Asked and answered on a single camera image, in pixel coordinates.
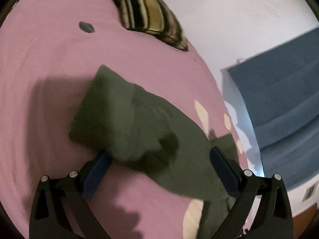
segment bed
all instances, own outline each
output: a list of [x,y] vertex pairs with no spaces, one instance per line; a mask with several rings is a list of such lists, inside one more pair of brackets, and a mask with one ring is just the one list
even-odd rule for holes
[[[95,32],[82,31],[81,21]],[[39,178],[66,176],[93,158],[68,131],[102,64],[169,101],[207,135],[231,133],[239,141],[216,81],[191,44],[183,52],[125,30],[112,0],[18,0],[0,29],[0,201],[25,238]],[[248,168],[237,145],[240,165]],[[113,164],[88,204],[114,239],[192,239],[186,217],[196,200]]]

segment striped cloth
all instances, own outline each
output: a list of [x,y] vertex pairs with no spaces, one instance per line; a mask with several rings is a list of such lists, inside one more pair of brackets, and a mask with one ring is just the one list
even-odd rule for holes
[[154,35],[183,51],[188,50],[184,31],[163,0],[113,0],[124,28]]

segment silver bolt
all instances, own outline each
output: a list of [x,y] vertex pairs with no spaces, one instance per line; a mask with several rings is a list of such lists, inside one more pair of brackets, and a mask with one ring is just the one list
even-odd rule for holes
[[253,172],[251,170],[244,170],[244,174],[247,176],[247,177],[250,177],[253,175]]
[[41,181],[42,181],[42,182],[46,182],[46,181],[47,181],[47,178],[48,178],[48,176],[44,175],[44,176],[41,177]]
[[69,176],[71,178],[74,178],[74,177],[78,176],[78,172],[77,171],[72,171],[72,172],[70,172]]
[[281,180],[281,176],[279,174],[275,174],[274,177],[276,180],[279,180],[279,181]]

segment green cloth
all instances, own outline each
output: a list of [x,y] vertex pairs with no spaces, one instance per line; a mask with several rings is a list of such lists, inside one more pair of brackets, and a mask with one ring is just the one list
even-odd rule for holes
[[171,192],[209,202],[200,231],[214,233],[228,214],[229,196],[209,151],[218,146],[238,161],[232,136],[209,141],[175,106],[106,66],[99,68],[74,117],[70,139],[95,150],[110,150],[114,159]]

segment beige patch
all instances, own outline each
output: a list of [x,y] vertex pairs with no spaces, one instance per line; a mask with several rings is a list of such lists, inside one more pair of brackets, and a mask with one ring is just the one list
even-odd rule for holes
[[200,199],[193,199],[190,202],[184,216],[183,239],[196,239],[203,205],[204,201]]
[[225,128],[227,128],[229,131],[232,130],[232,122],[230,121],[230,117],[224,113],[224,124]]
[[241,144],[241,142],[240,142],[239,139],[237,140],[236,145],[237,145],[237,148],[238,148],[239,152],[240,152],[241,154],[244,153],[243,146],[242,146],[242,144]]
[[194,106],[196,109],[196,112],[198,114],[198,117],[200,121],[202,122],[204,132],[208,136],[209,134],[209,117],[208,117],[208,112],[205,110],[205,108],[197,101],[194,101]]

